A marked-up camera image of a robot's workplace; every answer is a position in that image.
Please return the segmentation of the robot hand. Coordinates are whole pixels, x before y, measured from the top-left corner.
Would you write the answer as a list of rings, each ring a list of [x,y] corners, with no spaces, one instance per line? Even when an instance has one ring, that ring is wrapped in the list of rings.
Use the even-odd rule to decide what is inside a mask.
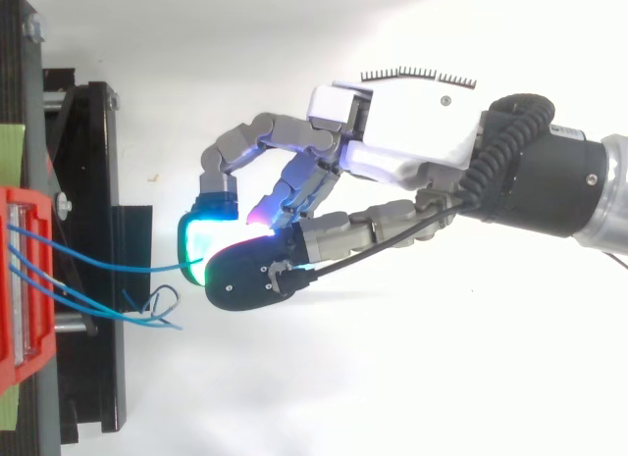
[[[454,217],[481,109],[474,80],[421,68],[316,87],[304,118],[262,113],[201,157],[178,225],[183,277],[227,311],[428,240]]]

